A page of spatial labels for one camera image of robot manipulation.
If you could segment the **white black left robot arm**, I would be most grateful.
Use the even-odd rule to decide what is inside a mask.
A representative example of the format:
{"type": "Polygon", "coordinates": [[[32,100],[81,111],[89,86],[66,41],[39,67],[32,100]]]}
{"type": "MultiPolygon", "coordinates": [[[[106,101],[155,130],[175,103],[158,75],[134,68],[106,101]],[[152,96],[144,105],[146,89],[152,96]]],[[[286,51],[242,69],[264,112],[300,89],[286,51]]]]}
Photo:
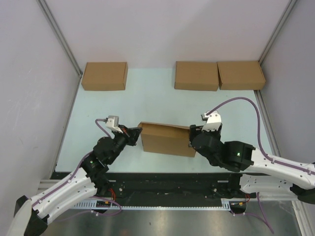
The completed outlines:
{"type": "Polygon", "coordinates": [[[58,216],[90,197],[103,197],[111,184],[105,174],[126,146],[135,146],[141,127],[112,127],[114,137],[102,137],[76,169],[33,197],[16,201],[9,236],[39,236],[58,216]]]}

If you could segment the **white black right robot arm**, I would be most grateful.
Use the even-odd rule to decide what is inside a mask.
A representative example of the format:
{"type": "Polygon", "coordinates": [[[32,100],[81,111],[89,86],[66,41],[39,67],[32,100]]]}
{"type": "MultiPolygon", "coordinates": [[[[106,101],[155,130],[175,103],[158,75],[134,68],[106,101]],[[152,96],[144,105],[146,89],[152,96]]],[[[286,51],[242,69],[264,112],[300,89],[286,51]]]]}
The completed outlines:
{"type": "Polygon", "coordinates": [[[300,163],[274,155],[267,155],[262,149],[240,141],[221,141],[220,125],[206,130],[203,126],[189,127],[189,146],[205,157],[212,166],[228,171],[250,171],[277,177],[292,183],[289,191],[297,199],[315,203],[315,164],[300,163]]]}

